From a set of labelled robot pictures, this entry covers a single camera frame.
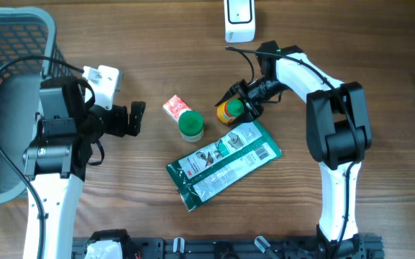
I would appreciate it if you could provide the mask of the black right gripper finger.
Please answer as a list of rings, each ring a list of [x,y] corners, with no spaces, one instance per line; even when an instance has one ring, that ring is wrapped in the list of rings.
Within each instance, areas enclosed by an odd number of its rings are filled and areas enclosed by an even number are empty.
[[[238,116],[236,123],[253,122],[262,115],[263,111],[264,108],[262,104],[245,102],[244,111]]]
[[[241,89],[241,85],[235,84],[231,86],[227,92],[223,95],[223,97],[215,104],[215,106],[219,106],[220,104],[230,100],[239,90]]]

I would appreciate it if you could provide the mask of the red yellow green-capped bottle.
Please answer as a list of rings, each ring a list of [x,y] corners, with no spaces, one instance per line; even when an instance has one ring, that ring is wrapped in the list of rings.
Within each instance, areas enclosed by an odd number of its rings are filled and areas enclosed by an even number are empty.
[[[216,115],[221,123],[231,124],[244,110],[244,104],[239,99],[230,99],[217,107]]]

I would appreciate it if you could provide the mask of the small orange white box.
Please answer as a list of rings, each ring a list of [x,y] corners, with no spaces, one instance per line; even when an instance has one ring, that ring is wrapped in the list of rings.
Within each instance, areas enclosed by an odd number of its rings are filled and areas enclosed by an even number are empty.
[[[178,95],[172,96],[163,104],[163,110],[176,122],[184,112],[191,111],[192,108]]]

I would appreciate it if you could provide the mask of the green lidded round jar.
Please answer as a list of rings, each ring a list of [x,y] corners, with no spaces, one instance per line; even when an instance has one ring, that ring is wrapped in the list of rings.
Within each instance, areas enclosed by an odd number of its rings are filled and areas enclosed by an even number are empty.
[[[187,142],[197,142],[204,135],[204,120],[199,112],[187,111],[180,115],[178,127]]]

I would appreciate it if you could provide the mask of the green white sachet packet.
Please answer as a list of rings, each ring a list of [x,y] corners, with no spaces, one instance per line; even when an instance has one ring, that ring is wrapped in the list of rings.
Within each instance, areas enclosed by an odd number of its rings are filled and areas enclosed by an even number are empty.
[[[193,211],[282,154],[264,126],[254,121],[239,124],[216,142],[165,169],[187,210]]]

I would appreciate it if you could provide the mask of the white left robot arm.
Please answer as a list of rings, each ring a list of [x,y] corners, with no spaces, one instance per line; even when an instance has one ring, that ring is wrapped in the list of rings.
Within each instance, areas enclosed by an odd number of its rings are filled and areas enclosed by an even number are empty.
[[[95,87],[75,76],[40,84],[43,115],[37,136],[24,151],[24,174],[35,193],[29,195],[24,258],[70,258],[78,202],[92,146],[104,134],[140,133],[146,104],[101,106]]]

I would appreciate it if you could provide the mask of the white barcode scanner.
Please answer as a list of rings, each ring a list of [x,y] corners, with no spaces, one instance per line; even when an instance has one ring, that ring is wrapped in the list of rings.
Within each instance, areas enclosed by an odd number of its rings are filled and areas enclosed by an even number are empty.
[[[224,24],[226,42],[252,42],[256,28],[255,1],[224,0]]]

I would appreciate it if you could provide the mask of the grey plastic mesh basket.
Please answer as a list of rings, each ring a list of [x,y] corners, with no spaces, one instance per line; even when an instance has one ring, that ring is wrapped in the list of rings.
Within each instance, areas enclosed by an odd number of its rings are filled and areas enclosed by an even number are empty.
[[[61,60],[54,19],[37,7],[0,7],[0,204],[25,196],[26,187],[1,155],[23,169],[22,154],[35,136],[45,78],[70,76]]]

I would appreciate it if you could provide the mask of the black mounting rail base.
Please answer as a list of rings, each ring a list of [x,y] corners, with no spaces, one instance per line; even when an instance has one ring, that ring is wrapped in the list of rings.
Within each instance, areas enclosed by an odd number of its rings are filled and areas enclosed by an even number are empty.
[[[383,241],[378,236],[354,237],[338,242],[328,241],[318,231],[315,236],[294,236],[283,239],[210,239],[195,240],[177,237],[125,237],[124,230],[95,232],[88,239],[75,240],[72,258],[85,258],[92,245],[99,241],[125,241],[117,245],[124,258],[384,258]]]

